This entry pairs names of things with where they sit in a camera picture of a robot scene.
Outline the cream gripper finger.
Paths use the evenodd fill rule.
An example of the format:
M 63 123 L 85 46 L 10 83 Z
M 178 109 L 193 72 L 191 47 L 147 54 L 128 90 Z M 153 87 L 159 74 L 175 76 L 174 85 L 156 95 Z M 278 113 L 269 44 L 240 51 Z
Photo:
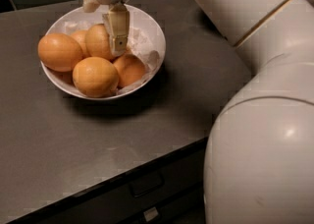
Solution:
M 123 55 L 127 50 L 130 32 L 130 12 L 124 3 L 111 4 L 102 15 L 109 35 L 109 46 L 113 56 Z
M 93 13 L 100 7 L 100 3 L 97 0 L 83 0 L 82 7 L 86 13 Z

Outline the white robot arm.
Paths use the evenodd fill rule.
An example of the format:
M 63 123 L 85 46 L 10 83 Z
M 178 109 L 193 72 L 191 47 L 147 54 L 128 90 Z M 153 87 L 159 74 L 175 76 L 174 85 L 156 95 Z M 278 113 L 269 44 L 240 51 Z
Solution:
M 206 224 L 314 224 L 313 0 L 195 0 L 254 77 L 211 130 Z

